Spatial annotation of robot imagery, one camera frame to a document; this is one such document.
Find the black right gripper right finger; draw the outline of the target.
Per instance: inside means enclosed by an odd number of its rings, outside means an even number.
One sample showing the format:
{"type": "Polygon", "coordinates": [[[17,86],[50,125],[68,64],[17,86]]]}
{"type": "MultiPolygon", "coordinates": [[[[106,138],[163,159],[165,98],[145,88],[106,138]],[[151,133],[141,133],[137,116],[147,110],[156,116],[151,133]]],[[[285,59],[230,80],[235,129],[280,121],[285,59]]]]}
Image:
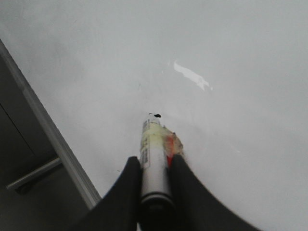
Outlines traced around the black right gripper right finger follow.
{"type": "Polygon", "coordinates": [[[179,231],[257,231],[229,210],[200,182],[184,158],[173,156],[169,182],[179,231]]]}

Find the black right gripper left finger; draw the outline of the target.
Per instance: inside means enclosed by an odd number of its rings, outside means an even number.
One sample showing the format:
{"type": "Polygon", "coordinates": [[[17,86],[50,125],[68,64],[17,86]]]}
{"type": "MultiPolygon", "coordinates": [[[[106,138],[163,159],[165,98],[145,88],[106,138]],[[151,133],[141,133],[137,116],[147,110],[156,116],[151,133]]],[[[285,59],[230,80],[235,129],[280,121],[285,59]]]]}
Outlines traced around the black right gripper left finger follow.
{"type": "Polygon", "coordinates": [[[140,194],[140,162],[132,156],[105,197],[70,230],[135,231],[140,194]]]}

